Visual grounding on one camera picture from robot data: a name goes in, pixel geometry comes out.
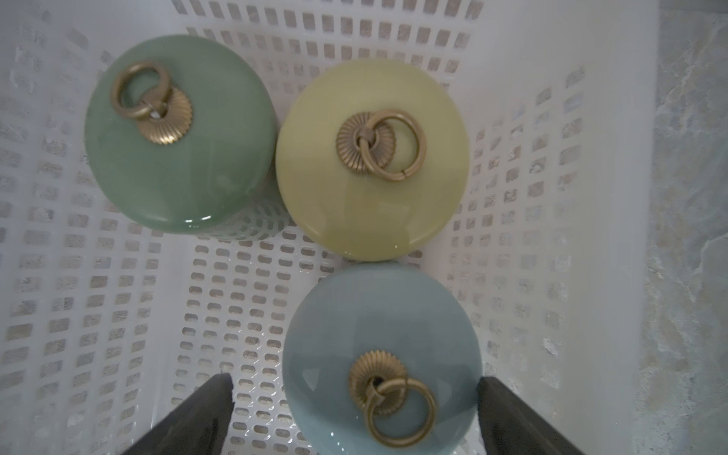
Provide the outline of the blue tea canister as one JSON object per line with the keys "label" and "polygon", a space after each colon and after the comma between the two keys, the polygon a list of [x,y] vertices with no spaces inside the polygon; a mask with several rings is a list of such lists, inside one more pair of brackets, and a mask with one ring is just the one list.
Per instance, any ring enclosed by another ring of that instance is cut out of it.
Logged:
{"label": "blue tea canister", "polygon": [[290,411],[320,454],[451,454],[476,413],[480,346],[464,309],[406,265],[322,280],[286,335]]}

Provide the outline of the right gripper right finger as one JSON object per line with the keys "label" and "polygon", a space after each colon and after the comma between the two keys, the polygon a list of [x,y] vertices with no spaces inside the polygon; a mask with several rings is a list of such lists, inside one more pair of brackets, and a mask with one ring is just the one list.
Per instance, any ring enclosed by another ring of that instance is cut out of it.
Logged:
{"label": "right gripper right finger", "polygon": [[584,454],[497,377],[482,377],[477,393],[487,455]]}

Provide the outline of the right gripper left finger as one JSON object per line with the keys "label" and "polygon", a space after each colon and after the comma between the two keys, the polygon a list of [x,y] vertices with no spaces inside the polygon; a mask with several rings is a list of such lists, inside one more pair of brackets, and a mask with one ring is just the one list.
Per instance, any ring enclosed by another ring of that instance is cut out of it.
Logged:
{"label": "right gripper left finger", "polygon": [[232,392],[229,373],[214,375],[123,455],[221,454],[234,411]]}

